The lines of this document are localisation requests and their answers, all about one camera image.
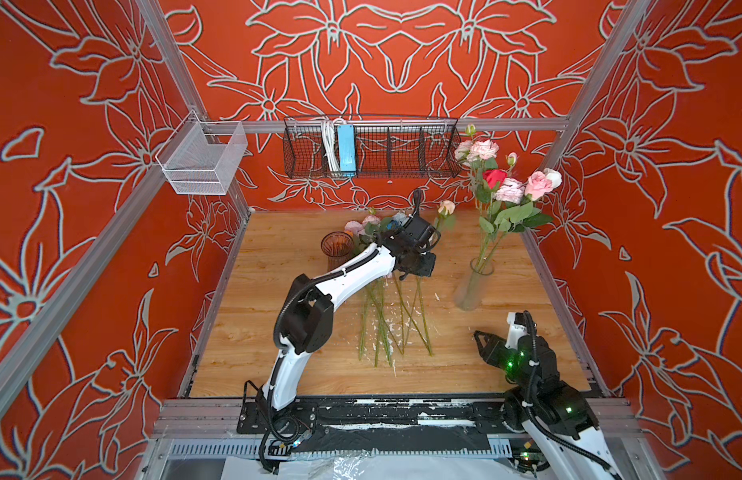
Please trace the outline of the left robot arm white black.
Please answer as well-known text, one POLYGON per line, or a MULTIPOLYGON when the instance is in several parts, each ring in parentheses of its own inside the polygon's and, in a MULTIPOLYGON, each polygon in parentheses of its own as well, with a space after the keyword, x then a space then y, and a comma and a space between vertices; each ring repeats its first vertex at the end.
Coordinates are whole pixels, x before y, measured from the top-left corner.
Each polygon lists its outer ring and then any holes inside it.
POLYGON ((274 325, 278 356, 271 374, 260 386, 252 381, 245 384, 256 391, 256 411, 264 421, 258 461, 267 473, 276 475, 280 466, 268 457, 270 446, 294 447, 312 430, 290 408, 311 356, 333 333, 336 311, 365 287, 395 272, 402 280, 432 275, 437 259, 432 250, 441 232, 421 216, 422 189, 414 192, 413 200, 413 212, 405 221, 373 233, 371 243, 359 255, 322 276, 302 274, 292 282, 274 325))

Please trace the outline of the clear ribbed glass vase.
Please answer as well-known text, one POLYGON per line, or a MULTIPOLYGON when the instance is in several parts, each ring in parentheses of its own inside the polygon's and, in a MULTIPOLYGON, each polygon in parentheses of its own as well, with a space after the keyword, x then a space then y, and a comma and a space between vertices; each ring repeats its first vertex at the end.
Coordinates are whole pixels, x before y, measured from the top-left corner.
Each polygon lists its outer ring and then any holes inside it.
POLYGON ((455 305, 464 311, 477 309, 486 294, 489 280, 495 272, 493 260, 474 258, 470 262, 470 269, 463 277, 455 291, 455 305))

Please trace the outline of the peach rose stem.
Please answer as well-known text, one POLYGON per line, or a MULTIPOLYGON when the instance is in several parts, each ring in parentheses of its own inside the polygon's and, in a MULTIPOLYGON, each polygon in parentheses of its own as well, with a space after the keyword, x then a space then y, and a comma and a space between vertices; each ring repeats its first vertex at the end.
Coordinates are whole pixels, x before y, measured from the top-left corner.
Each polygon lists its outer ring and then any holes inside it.
POLYGON ((443 200, 437 209, 435 228, 441 232, 451 229, 456 222, 455 210, 453 201, 443 200))

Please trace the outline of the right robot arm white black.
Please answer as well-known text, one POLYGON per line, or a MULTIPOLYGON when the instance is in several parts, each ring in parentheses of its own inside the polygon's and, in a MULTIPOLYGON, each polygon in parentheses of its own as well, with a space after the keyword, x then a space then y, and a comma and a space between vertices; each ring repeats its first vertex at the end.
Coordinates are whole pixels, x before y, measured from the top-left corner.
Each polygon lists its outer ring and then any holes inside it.
POLYGON ((584 395, 561 379, 557 355, 532 328, 512 325, 511 337, 476 331, 480 357, 506 374, 502 420, 532 445, 513 459, 531 473, 542 465, 555 479, 621 479, 599 420, 584 395))

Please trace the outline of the pink peony stem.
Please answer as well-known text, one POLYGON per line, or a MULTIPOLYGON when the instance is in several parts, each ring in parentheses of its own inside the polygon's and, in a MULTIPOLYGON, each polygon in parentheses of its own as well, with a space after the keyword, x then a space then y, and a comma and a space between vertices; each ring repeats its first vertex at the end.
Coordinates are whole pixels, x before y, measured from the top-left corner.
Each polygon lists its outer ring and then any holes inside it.
POLYGON ((484 273, 504 236, 499 229, 500 221, 496 218, 503 208, 523 202, 525 184, 513 176, 518 160, 515 152, 505 157, 502 168, 500 148, 495 141, 480 135, 473 124, 467 126, 464 135, 465 140, 456 148, 454 155, 469 170, 469 186, 479 214, 478 225, 484 234, 474 269, 484 273))

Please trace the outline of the white rose stem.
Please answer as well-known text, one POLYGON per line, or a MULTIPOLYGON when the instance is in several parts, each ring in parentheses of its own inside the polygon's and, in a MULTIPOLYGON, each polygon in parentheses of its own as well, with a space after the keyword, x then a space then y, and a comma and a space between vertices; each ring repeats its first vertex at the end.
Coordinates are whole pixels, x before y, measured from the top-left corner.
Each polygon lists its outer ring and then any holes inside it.
POLYGON ((553 217, 543 213, 540 205, 541 201, 561 184, 561 173, 550 168, 533 172, 525 182, 513 179, 513 183, 510 183, 507 180, 509 193, 506 202, 529 207, 529 213, 524 218, 518 217, 517 220, 510 221, 510 232, 521 233, 552 223, 553 217))

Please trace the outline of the pink rose stem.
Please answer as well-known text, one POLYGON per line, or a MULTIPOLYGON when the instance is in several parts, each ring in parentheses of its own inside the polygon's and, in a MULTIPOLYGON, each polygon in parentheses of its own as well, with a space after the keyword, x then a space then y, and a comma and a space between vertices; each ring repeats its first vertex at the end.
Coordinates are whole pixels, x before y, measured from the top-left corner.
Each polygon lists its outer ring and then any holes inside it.
POLYGON ((483 232, 476 263, 479 272, 487 269, 498 245, 510 233, 522 233, 552 221, 541 212, 539 203, 561 184, 562 175, 553 169, 535 171, 525 181, 500 169, 483 173, 476 191, 478 225, 483 232))

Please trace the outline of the red rose stem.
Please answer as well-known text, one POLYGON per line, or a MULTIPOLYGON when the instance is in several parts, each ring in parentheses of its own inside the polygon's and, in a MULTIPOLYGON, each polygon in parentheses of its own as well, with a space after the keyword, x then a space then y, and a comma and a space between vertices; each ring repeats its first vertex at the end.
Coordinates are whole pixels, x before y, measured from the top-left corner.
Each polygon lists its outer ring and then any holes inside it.
POLYGON ((507 177, 507 172, 499 168, 480 169, 476 176, 477 189, 475 195, 479 211, 478 224, 484 234, 478 258, 483 260, 488 260, 489 245, 494 241, 497 232, 497 227, 493 220, 493 205, 496 201, 495 193, 507 177))

